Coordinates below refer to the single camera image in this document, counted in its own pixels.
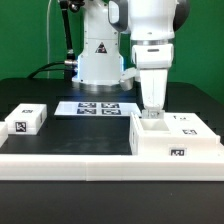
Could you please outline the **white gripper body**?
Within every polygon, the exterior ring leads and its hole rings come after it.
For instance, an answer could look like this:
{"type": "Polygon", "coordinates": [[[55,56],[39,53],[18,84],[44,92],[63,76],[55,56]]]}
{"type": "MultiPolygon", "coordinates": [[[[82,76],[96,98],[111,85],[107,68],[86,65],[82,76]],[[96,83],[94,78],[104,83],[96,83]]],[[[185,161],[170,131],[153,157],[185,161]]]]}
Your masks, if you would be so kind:
{"type": "Polygon", "coordinates": [[[165,103],[167,69],[140,71],[140,83],[144,108],[161,111],[165,103]]]}

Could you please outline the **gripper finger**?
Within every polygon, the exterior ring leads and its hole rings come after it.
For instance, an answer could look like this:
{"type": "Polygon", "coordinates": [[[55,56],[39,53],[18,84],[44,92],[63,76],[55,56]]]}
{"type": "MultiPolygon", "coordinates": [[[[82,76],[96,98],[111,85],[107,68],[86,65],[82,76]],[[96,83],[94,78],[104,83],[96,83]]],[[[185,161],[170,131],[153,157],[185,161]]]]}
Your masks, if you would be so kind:
{"type": "Polygon", "coordinates": [[[143,110],[144,118],[162,118],[163,114],[164,114],[163,110],[159,110],[156,108],[143,110]]]}

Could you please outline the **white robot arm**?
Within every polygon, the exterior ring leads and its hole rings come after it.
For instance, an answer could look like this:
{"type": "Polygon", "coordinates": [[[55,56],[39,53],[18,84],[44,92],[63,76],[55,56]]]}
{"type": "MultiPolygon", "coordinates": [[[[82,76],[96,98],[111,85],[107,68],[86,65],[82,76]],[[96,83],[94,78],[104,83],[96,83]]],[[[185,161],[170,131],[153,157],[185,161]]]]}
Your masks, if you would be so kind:
{"type": "Polygon", "coordinates": [[[84,0],[84,48],[73,79],[87,89],[141,85],[142,115],[164,116],[172,40],[190,13],[189,0],[84,0]]]}

